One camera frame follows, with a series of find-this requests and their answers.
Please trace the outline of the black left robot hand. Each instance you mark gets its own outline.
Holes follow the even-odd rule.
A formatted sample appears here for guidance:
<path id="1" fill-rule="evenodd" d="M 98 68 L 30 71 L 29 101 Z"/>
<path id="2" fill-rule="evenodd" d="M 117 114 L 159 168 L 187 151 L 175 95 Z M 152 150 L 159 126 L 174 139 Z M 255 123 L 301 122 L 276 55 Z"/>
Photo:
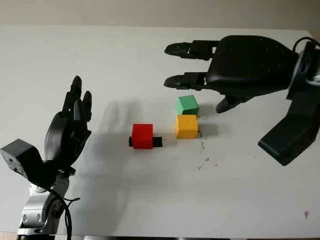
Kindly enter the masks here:
<path id="1" fill-rule="evenodd" d="M 92 94 L 82 95 L 82 79 L 74 77 L 66 93 L 62 110 L 52 119 L 45 136 L 45 163 L 65 171 L 81 155 L 92 131 L 88 122 L 92 117 Z"/>

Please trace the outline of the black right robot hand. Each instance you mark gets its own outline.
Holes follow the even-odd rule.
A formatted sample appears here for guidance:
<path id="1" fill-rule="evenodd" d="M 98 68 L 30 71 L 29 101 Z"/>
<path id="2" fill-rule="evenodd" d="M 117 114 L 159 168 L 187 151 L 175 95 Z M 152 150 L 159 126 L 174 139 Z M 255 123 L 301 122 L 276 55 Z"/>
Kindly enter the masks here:
<path id="1" fill-rule="evenodd" d="M 171 76 L 164 86 L 220 93 L 224 99 L 215 107 L 218 114 L 254 97 L 287 89 L 298 61 L 298 54 L 282 43 L 257 35 L 172 43 L 164 52 L 183 59 L 211 61 L 206 72 Z"/>

